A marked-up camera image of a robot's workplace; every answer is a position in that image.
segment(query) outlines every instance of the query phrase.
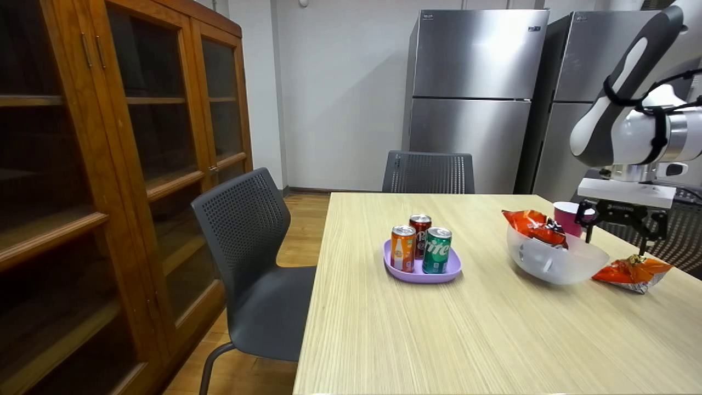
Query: purple plate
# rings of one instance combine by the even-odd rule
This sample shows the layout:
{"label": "purple plate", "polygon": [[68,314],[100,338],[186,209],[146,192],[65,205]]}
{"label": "purple plate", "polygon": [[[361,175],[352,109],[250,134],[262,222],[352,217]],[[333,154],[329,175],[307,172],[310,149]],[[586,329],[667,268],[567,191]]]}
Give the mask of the purple plate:
{"label": "purple plate", "polygon": [[453,251],[453,247],[447,255],[445,272],[441,272],[441,274],[424,274],[420,258],[414,258],[414,272],[401,272],[401,269],[393,268],[391,238],[382,245],[382,256],[383,256],[387,274],[404,281],[404,282],[447,282],[460,274],[460,258]]}

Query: wooden cabinet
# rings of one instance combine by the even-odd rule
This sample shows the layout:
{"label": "wooden cabinet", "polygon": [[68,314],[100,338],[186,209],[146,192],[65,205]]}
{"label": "wooden cabinet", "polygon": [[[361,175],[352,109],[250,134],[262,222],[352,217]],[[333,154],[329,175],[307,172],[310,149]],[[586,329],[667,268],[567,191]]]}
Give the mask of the wooden cabinet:
{"label": "wooden cabinet", "polygon": [[151,393],[224,306],[190,200],[250,171],[242,30],[0,0],[0,393]]}

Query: wooden floor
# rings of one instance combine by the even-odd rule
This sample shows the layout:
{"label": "wooden floor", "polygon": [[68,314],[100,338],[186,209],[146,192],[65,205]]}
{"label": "wooden floor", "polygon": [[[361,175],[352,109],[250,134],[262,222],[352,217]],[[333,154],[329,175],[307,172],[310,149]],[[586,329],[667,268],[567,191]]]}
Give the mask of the wooden floor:
{"label": "wooden floor", "polygon": [[[292,214],[285,244],[278,251],[281,265],[316,265],[329,192],[292,191],[285,192]],[[202,338],[190,358],[182,363],[167,395],[190,395],[199,389],[199,375],[206,355],[227,339],[225,315],[221,314],[211,331]],[[212,368],[211,395],[288,395],[294,384],[294,363],[244,355],[239,351],[224,353]]]}

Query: chair leg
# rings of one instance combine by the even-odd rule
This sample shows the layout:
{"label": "chair leg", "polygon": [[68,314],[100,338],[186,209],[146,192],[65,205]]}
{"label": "chair leg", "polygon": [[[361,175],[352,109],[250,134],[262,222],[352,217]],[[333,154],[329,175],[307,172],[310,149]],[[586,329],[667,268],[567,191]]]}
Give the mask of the chair leg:
{"label": "chair leg", "polygon": [[202,368],[202,381],[199,381],[199,395],[206,395],[211,389],[211,375],[212,375],[212,363],[215,359],[225,353],[237,348],[232,342],[220,344],[217,348],[211,351],[211,355],[206,355],[203,368]]}

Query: green soda can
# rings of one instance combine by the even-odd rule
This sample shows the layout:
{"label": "green soda can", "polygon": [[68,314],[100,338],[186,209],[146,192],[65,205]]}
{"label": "green soda can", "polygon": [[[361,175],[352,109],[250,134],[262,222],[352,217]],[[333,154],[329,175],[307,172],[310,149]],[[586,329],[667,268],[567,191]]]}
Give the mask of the green soda can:
{"label": "green soda can", "polygon": [[424,247],[424,272],[441,274],[445,269],[447,255],[452,250],[452,231],[430,227]]}

